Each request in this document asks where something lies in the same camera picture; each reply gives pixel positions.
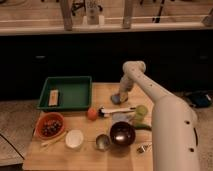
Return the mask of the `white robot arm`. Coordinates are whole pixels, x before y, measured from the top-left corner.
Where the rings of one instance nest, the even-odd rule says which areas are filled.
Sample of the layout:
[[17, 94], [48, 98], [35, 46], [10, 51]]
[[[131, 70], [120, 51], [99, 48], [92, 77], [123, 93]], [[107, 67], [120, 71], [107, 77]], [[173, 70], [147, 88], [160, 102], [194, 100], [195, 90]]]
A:
[[196, 134], [197, 115], [180, 97], [144, 74], [143, 61], [123, 64], [119, 92], [129, 92], [137, 84], [153, 102], [153, 171], [201, 171]]

